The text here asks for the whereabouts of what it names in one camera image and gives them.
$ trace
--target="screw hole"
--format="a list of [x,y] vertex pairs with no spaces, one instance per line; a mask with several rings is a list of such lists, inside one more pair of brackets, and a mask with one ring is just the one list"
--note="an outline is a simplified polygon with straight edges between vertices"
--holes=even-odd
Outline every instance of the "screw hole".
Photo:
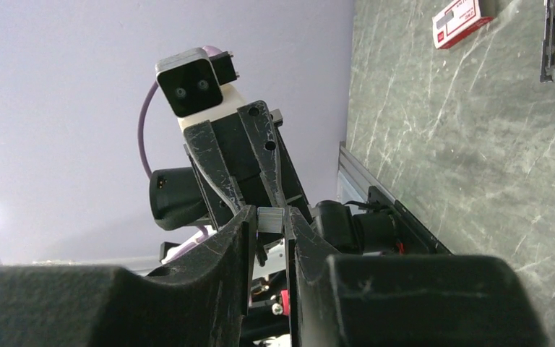
[[275,150],[275,142],[267,141],[267,143],[264,144],[264,148],[265,150]]

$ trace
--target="small box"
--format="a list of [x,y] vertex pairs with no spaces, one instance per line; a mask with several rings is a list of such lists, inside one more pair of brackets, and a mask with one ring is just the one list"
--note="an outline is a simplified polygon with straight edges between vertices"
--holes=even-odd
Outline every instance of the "small box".
[[448,49],[495,17],[494,0],[454,0],[433,17],[435,48]]

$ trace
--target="gray marble wall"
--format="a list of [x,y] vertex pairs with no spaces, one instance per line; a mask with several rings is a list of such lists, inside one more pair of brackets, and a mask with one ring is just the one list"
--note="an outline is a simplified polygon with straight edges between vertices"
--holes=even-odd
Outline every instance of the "gray marble wall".
[[540,84],[543,0],[447,51],[448,0],[358,0],[348,149],[453,252],[520,274],[555,346],[555,85]]

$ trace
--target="depth camera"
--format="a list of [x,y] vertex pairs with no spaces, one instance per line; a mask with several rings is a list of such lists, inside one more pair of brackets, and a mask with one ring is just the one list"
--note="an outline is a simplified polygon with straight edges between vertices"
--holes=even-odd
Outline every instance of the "depth camera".
[[212,63],[201,48],[159,61],[156,80],[177,117],[199,113],[223,101]]

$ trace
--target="white wall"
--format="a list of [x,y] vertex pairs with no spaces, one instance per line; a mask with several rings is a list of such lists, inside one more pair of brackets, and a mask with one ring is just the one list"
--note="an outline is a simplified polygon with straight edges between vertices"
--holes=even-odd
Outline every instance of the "white wall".
[[[235,53],[248,100],[280,108],[312,201],[335,198],[345,139],[352,0],[0,1],[0,261],[156,259],[136,145],[157,60]],[[163,95],[146,128],[152,168],[187,166]]]

